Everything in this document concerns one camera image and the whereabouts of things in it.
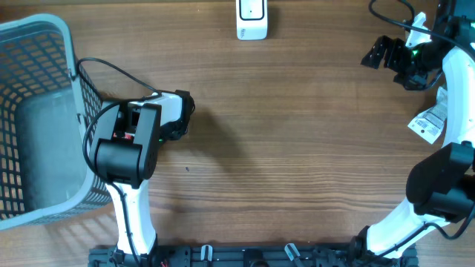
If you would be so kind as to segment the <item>small red carton box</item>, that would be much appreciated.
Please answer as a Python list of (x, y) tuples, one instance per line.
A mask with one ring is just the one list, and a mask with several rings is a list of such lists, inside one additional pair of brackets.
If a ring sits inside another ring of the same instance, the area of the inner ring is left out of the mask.
[(134, 140), (134, 135), (127, 133), (127, 132), (114, 132), (113, 138), (116, 139), (127, 139), (127, 140)]

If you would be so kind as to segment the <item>black red snack packet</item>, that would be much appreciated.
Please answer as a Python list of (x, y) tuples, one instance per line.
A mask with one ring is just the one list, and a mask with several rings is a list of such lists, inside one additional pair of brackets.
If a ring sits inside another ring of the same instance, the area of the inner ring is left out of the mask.
[(448, 91), (440, 86), (436, 95), (436, 104), (415, 116), (407, 125), (415, 134), (433, 144), (441, 135), (448, 117)]

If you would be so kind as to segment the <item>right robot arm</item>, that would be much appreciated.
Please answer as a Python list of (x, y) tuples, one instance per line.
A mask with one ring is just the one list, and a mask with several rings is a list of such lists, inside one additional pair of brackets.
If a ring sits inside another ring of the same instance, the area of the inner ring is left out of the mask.
[(350, 243), (350, 265), (391, 266), (433, 230), (456, 240), (474, 221), (474, 176), (467, 174), (474, 169), (474, 2), (440, 1), (431, 29), (408, 1), (404, 22), (378, 13), (374, 4), (368, 4), (372, 15), (409, 35), (405, 41), (380, 36), (361, 64), (393, 70), (393, 81), (408, 91), (431, 88), (430, 73), (444, 76), (448, 99), (442, 147), (413, 167), (405, 198)]

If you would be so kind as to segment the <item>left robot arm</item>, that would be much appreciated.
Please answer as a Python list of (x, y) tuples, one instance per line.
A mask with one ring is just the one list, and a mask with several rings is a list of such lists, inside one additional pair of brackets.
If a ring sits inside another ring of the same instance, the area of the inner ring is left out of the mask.
[(89, 252), (90, 266), (163, 266), (151, 221), (149, 180), (159, 149), (188, 132), (195, 103), (188, 91), (159, 91), (102, 104), (83, 139), (89, 169), (111, 195), (119, 231), (111, 248)]

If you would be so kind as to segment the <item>white barcode scanner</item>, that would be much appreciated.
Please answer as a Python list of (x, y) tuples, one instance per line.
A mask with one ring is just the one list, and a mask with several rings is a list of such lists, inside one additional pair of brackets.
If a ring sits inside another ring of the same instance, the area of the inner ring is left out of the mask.
[(263, 40), (268, 33), (267, 0), (236, 0), (237, 37), (241, 41)]

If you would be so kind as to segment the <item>grey plastic mesh basket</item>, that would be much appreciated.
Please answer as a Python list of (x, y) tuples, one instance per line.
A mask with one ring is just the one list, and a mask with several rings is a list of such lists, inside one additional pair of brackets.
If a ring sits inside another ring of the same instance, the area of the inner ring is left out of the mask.
[(40, 13), (1, 25), (1, 229), (44, 225), (107, 205), (82, 155), (102, 100), (76, 68), (71, 32)]

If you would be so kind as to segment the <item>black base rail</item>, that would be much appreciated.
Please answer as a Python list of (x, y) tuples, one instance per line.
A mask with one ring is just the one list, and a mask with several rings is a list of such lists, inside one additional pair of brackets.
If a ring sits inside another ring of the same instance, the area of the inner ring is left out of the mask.
[[(357, 259), (348, 263), (346, 243), (278, 246), (169, 246), (160, 245), (150, 263), (142, 266), (201, 267), (201, 266), (361, 266), (370, 260)], [(88, 266), (137, 266), (132, 255), (117, 248), (91, 249)], [(379, 259), (366, 266), (417, 267), (419, 258), (415, 245), (406, 249), (399, 259)]]

